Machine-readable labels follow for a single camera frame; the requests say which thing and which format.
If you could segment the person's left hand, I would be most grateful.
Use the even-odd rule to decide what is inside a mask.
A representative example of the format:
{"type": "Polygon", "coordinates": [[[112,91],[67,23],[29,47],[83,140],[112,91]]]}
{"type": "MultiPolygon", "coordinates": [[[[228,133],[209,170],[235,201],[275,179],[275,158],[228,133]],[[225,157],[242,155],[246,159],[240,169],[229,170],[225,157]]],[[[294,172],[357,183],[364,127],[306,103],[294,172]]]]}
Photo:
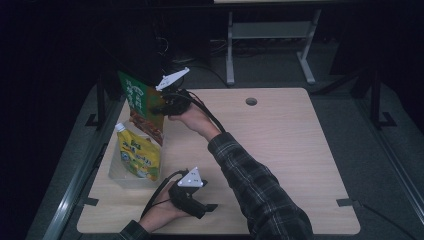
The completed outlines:
{"type": "Polygon", "coordinates": [[[171,181],[157,196],[153,206],[139,220],[139,225],[142,226],[148,233],[152,233],[172,221],[188,217],[188,214],[176,208],[169,197],[169,189],[174,184],[171,181]]]}

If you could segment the clear plastic bin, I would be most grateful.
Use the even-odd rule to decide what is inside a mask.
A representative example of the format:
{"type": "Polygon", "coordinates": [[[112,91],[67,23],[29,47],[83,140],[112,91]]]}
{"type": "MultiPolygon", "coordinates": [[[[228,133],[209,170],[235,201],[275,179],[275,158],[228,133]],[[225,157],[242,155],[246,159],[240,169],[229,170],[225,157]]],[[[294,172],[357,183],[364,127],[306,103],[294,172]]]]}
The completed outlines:
{"type": "Polygon", "coordinates": [[[146,134],[140,134],[138,131],[132,131],[135,134],[142,136],[143,138],[151,141],[153,144],[160,148],[160,175],[156,181],[150,181],[148,179],[138,178],[131,174],[121,162],[120,151],[118,146],[117,131],[112,135],[110,140],[111,147],[111,165],[109,168],[109,177],[114,180],[118,185],[127,189],[141,189],[141,188],[157,188],[160,182],[163,180],[161,176],[161,146],[159,146],[154,140],[151,140],[146,134]]]}

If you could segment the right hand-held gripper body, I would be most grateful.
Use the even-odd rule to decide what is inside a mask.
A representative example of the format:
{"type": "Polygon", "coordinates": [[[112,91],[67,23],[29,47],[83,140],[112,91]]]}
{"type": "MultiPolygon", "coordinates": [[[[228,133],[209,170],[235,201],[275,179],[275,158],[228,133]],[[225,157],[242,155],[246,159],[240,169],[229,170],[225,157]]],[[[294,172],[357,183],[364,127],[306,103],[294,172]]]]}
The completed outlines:
{"type": "Polygon", "coordinates": [[[182,78],[190,71],[189,68],[185,67],[183,70],[172,73],[170,75],[164,75],[161,82],[155,87],[160,93],[164,103],[163,115],[181,115],[184,113],[191,104],[191,97],[187,90],[180,89],[175,85],[176,81],[182,78]]]}

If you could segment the yellow green spout pouch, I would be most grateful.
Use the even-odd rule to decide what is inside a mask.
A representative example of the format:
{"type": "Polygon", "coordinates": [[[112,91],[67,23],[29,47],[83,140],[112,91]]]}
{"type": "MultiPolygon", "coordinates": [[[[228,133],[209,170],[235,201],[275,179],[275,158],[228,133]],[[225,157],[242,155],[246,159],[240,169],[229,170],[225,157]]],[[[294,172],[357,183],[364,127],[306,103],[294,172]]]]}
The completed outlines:
{"type": "Polygon", "coordinates": [[[123,123],[115,125],[121,162],[138,178],[156,181],[160,175],[160,148],[151,141],[127,129],[123,123]]]}

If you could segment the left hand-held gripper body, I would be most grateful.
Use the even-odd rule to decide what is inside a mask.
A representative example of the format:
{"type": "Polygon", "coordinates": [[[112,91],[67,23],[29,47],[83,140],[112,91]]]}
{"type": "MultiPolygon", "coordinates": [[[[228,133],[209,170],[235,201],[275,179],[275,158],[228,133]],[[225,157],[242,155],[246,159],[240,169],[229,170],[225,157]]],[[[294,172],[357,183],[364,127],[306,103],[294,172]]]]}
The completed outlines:
{"type": "Polygon", "coordinates": [[[201,176],[197,167],[188,171],[177,180],[168,193],[172,204],[187,214],[201,219],[205,215],[205,205],[193,198],[193,194],[201,187],[201,176]]]}

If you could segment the white metal table frame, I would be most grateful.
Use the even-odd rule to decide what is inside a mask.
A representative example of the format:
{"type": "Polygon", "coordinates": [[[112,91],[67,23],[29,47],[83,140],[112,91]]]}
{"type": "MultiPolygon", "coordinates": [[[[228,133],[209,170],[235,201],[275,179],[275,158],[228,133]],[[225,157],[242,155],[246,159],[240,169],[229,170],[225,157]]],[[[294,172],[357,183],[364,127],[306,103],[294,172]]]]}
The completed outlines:
{"type": "MultiPolygon", "coordinates": [[[[300,3],[307,0],[214,0],[215,4],[253,4],[253,3],[300,3]]],[[[226,53],[226,84],[235,84],[233,41],[252,39],[302,39],[304,47],[296,53],[298,62],[308,84],[316,83],[310,69],[307,57],[318,27],[322,9],[315,8],[310,20],[271,20],[271,21],[236,21],[234,10],[228,12],[227,23],[227,53],[226,53]]]]}

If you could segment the black metal stand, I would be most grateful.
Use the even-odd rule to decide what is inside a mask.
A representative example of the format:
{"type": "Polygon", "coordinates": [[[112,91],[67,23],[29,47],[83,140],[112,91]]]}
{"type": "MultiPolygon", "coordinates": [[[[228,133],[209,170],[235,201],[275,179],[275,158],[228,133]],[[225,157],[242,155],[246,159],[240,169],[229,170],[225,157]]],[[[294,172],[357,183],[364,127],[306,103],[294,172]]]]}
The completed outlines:
{"type": "Polygon", "coordinates": [[[86,126],[95,127],[96,130],[100,130],[106,121],[105,87],[102,76],[99,76],[97,79],[96,91],[97,113],[89,116],[86,126]]]}
{"type": "Polygon", "coordinates": [[[397,124],[390,113],[380,111],[380,97],[381,78],[379,70],[375,68],[371,82],[370,120],[378,130],[381,130],[383,127],[396,127],[397,124]]]}

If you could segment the person's right hand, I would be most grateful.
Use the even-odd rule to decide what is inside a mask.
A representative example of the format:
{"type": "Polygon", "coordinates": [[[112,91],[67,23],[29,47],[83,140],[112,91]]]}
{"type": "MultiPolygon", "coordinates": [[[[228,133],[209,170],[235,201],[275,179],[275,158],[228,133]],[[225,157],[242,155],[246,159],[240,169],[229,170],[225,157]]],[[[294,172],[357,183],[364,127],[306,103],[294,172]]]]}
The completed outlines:
{"type": "Polygon", "coordinates": [[[209,117],[194,104],[191,104],[183,114],[172,115],[168,119],[182,122],[187,128],[198,133],[207,141],[211,141],[220,134],[219,129],[212,123],[209,117]]]}

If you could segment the green and red snack packet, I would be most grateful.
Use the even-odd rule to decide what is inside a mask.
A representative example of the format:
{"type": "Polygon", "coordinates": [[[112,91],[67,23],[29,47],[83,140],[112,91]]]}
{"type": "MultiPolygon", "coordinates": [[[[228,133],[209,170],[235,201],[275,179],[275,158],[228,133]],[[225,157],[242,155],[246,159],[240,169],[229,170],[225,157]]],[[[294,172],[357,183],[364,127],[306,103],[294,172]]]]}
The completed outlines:
{"type": "Polygon", "coordinates": [[[160,93],[127,73],[119,71],[118,77],[129,105],[130,121],[162,146],[164,116],[153,112],[164,103],[160,93]]]}

